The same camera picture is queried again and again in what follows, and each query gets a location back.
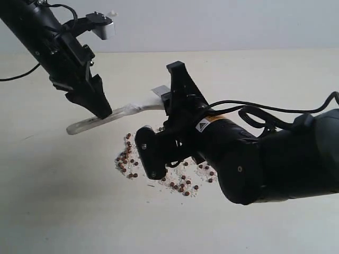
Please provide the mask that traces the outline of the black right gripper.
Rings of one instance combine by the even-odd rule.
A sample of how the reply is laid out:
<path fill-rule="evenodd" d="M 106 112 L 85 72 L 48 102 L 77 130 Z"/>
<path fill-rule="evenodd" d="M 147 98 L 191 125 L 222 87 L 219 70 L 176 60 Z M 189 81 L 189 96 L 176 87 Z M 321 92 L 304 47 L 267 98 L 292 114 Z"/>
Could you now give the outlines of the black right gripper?
<path fill-rule="evenodd" d="M 168 119 L 165 130 L 156 133 L 149 125 L 136 132 L 135 144 L 146 176 L 163 179 L 166 166 L 172 167 L 192 157 L 199 164 L 211 163 L 212 145 L 206 130 L 207 125 L 201 112 L 208 106 L 185 63 L 176 61 L 166 66 L 171 76 L 170 92 L 161 96 Z"/>

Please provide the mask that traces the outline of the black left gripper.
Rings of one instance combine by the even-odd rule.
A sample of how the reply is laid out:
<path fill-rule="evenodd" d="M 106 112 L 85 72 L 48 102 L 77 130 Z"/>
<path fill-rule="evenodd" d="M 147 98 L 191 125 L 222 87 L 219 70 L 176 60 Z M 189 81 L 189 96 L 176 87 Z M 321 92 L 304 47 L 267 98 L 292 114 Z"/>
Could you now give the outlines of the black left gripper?
<path fill-rule="evenodd" d="M 53 86 L 68 92 L 65 96 L 71 103 L 86 108 L 99 119 L 112 114 L 102 78 L 99 74 L 91 75 L 94 53 L 87 45 L 82 46 L 72 34 L 36 32 L 34 57 L 48 73 Z"/>

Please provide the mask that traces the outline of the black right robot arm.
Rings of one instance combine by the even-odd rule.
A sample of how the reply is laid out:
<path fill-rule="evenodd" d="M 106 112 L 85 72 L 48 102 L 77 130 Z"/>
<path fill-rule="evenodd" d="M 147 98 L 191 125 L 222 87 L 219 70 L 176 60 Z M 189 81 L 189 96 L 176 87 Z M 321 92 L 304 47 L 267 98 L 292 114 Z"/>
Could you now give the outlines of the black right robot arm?
<path fill-rule="evenodd" d="M 332 92 L 315 110 L 296 110 L 292 123 L 272 115 L 273 108 L 232 101 L 214 110 L 186 66 L 167 66 L 171 89 L 161 96 L 164 129 L 145 126 L 135 136 L 149 179 L 184 159 L 207 162 L 217 173 L 227 199 L 235 204 L 280 202 L 338 192 L 338 109 L 326 110 Z"/>

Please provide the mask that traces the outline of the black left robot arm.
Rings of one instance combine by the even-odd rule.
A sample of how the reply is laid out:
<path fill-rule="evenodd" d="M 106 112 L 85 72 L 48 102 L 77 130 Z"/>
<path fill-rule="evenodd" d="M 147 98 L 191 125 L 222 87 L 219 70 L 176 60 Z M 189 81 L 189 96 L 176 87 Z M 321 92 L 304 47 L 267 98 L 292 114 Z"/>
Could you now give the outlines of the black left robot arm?
<path fill-rule="evenodd" d="M 72 20 L 62 24 L 54 16 L 53 7 L 47 1 L 1 1 L 1 20 L 49 74 L 57 90 L 64 91 L 70 102 L 105 119 L 112 109 L 101 77 L 91 74 L 95 54 L 77 37 L 92 31 L 107 40 L 114 22 L 99 12 L 79 18 L 72 10 Z"/>

